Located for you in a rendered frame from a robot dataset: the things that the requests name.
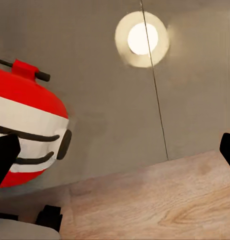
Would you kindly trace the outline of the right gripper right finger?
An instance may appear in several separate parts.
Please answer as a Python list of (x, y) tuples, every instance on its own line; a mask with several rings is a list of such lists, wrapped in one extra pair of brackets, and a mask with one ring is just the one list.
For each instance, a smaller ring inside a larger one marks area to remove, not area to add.
[(230, 165), (230, 134), (224, 133), (221, 139), (220, 148), (221, 154), (224, 156), (228, 164)]

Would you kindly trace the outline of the radio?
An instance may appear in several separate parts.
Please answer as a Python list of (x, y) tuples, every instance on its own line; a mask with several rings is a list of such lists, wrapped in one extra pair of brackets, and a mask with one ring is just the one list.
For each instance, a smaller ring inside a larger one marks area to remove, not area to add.
[(0, 137), (16, 133), (20, 144), (20, 153), (0, 184), (7, 188), (36, 178), (63, 159), (72, 133), (66, 129), (63, 102), (34, 80), (49, 82), (50, 74), (19, 60), (0, 63), (12, 67), (12, 73), (0, 69)]

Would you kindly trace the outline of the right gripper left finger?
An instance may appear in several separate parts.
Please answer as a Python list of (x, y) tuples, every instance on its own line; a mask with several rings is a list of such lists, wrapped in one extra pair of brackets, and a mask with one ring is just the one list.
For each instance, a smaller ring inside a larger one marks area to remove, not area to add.
[(0, 136), (0, 184), (21, 151), (16, 133)]

